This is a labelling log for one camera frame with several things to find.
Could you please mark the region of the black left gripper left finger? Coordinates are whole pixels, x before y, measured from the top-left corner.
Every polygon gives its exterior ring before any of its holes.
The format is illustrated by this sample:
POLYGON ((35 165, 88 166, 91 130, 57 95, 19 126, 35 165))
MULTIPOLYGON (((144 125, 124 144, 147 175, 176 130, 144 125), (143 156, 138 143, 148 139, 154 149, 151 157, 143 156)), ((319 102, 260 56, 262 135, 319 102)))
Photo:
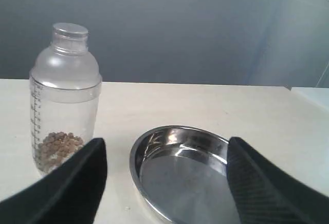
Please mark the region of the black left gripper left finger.
POLYGON ((105 141, 95 138, 50 174, 1 201, 1 223, 93 223, 106 179, 105 141))

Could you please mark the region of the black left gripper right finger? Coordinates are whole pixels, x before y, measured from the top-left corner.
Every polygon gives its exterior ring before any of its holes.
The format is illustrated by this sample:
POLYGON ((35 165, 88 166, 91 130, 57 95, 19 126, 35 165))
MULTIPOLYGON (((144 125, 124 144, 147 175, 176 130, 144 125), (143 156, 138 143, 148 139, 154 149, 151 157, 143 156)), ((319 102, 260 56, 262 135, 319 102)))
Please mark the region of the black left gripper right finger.
POLYGON ((328 223, 328 197, 285 173, 240 137, 227 149, 227 179, 241 223, 328 223))

